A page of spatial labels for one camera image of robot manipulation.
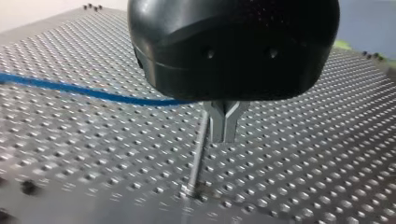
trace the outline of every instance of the perforated metal plate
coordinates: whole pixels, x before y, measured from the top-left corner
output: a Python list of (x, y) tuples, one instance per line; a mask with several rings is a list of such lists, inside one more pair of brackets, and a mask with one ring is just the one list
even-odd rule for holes
[[(67, 15), (47, 31), (0, 36), (15, 35), (0, 43), (0, 70), (163, 97), (138, 68), (125, 12)], [(207, 146), (205, 195), (195, 200), (179, 190), (200, 105), (140, 107), (6, 84), (0, 207), (22, 223), (394, 223), (395, 82), (358, 53), (333, 50), (312, 90), (252, 103), (234, 144)], [(41, 188), (36, 196), (21, 193), (25, 179)]]

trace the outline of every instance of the black robotic head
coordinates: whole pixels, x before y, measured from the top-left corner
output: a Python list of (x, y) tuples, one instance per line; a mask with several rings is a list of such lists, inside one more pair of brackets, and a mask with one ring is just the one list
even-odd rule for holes
[(281, 100), (311, 88), (339, 23), (337, 0), (130, 0), (148, 82), (180, 100)]

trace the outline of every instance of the black screw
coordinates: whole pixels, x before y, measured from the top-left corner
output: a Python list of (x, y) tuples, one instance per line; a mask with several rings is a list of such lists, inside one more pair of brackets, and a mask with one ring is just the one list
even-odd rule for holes
[(21, 191), (26, 195), (35, 195), (38, 191), (38, 186), (33, 180), (25, 180), (21, 182)]
[(4, 208), (0, 208), (0, 223), (5, 223), (11, 218), (8, 211)]

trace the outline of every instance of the blue wire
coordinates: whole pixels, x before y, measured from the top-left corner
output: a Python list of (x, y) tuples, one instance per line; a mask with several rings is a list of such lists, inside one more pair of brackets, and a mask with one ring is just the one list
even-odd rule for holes
[(152, 99), (141, 99), (132, 96), (122, 96), (113, 93), (107, 93), (104, 91), (96, 91), (89, 88), (83, 88), (61, 82), (51, 82), (47, 80), (40, 80), (31, 77), (21, 77), (10, 75), (0, 72), (0, 82), (14, 82), (26, 86), (35, 86), (44, 89), (56, 90), (56, 91), (69, 91), (75, 92), (81, 95), (87, 95), (103, 100), (109, 100), (114, 102), (120, 102), (130, 105), (150, 105), (150, 106), (167, 106), (167, 105), (187, 105), (194, 102), (190, 101), (178, 101), (178, 100), (152, 100)]

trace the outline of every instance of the white background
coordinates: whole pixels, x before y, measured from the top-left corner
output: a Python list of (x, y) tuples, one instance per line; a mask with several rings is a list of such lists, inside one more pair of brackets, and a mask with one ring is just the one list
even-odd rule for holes
[[(88, 1), (0, 0), (0, 33), (82, 7)], [(380, 52), (396, 59), (396, 0), (338, 1), (341, 22), (337, 39), (346, 41), (355, 50)], [(128, 0), (91, 0), (91, 3), (126, 10)]]
[(88, 3), (126, 10), (128, 0), (0, 0), (0, 33)]

